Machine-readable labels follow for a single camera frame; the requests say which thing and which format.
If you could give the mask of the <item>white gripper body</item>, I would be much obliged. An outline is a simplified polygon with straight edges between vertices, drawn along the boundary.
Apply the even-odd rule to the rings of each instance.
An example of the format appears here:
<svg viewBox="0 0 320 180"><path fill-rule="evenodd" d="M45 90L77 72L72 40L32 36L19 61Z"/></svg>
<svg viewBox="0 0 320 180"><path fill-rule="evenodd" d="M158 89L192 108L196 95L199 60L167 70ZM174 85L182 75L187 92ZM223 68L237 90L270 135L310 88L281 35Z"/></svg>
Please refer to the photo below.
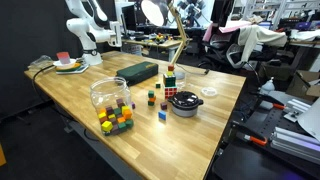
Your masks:
<svg viewBox="0 0 320 180"><path fill-rule="evenodd" d="M111 21L110 22L111 28L111 35L110 35L110 42L109 44L113 47L121 47L122 46L122 39L121 39L121 27L118 21Z"/></svg>

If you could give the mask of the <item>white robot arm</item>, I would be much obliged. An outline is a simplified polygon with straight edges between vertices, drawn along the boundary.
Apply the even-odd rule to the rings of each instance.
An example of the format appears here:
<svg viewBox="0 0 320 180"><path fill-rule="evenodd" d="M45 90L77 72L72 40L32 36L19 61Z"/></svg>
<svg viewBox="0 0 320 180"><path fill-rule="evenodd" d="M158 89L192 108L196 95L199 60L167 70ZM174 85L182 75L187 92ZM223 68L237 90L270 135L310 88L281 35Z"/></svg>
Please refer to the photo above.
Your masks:
<svg viewBox="0 0 320 180"><path fill-rule="evenodd" d="M93 66L102 62L97 43L107 42L112 47L121 47L121 28L118 21L109 21L97 0L65 0L76 18L69 19L66 26L75 34L83 47L82 58Z"/></svg>

